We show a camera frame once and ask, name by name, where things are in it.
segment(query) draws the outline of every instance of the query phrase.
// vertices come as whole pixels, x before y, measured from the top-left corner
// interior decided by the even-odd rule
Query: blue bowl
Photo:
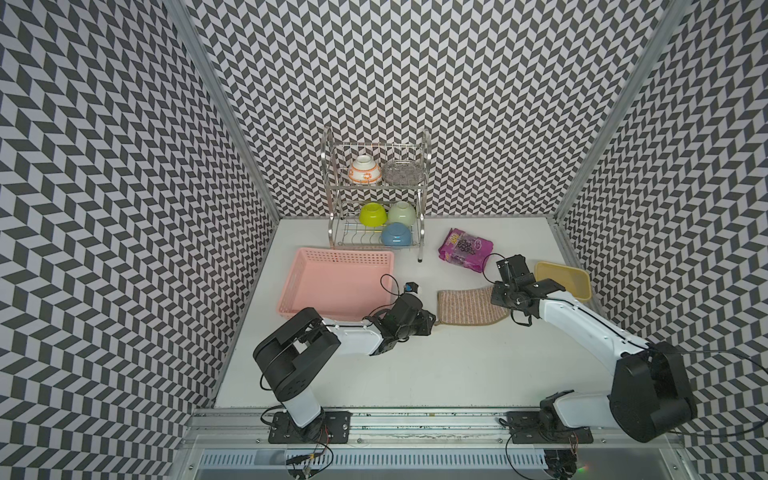
[[[382,243],[388,247],[407,247],[411,244],[411,229],[402,223],[390,223],[382,232]]]

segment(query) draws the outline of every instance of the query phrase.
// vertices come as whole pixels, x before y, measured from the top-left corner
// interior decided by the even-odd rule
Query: chevron patterned wall
[[[158,0],[0,16],[0,478],[163,474],[273,225]]]
[[[306,216],[326,124],[430,131],[428,213],[553,212],[667,1],[187,4],[281,214]]]
[[[611,316],[685,349],[768,365],[768,8],[694,2],[568,218]],[[723,434],[768,415],[768,376],[689,357],[701,417]],[[687,437],[705,478],[768,478],[765,429]]]

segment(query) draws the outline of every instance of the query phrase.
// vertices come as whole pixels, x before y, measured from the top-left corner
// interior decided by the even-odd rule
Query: white bowl
[[[349,179],[361,185],[376,185],[382,177],[382,169],[370,155],[359,155],[349,167]]]
[[[392,204],[387,214],[387,223],[402,223],[410,227],[416,222],[416,210],[408,202]]]

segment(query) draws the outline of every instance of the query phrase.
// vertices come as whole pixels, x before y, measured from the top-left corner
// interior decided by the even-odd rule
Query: metal track
[[[349,443],[334,445],[334,449],[360,448],[467,448],[498,447],[509,437],[508,430],[498,423],[511,410],[527,408],[486,409],[345,409],[350,411]],[[215,448],[269,448],[269,427],[259,416],[263,409],[200,409],[190,422],[190,429],[181,447],[195,445]],[[648,443],[638,443],[621,430],[593,429],[594,443],[580,448],[668,448],[678,437],[659,437]],[[568,443],[552,444],[552,448],[568,448]],[[530,449],[531,445],[510,444],[509,449]]]

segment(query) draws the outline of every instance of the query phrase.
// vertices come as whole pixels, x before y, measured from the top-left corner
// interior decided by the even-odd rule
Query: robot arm
[[[537,281],[521,255],[497,262],[492,303],[535,316],[566,332],[614,377],[610,392],[556,393],[540,404],[544,429],[621,428],[648,442],[696,418],[693,391],[681,355],[669,343],[652,344],[582,305],[559,283]]]
[[[434,324],[435,316],[411,293],[398,296],[391,308],[374,312],[359,323],[324,319],[308,307],[264,339],[253,351],[253,359],[299,436],[315,439],[323,409],[310,383],[331,355],[380,355],[410,336],[428,336]]]

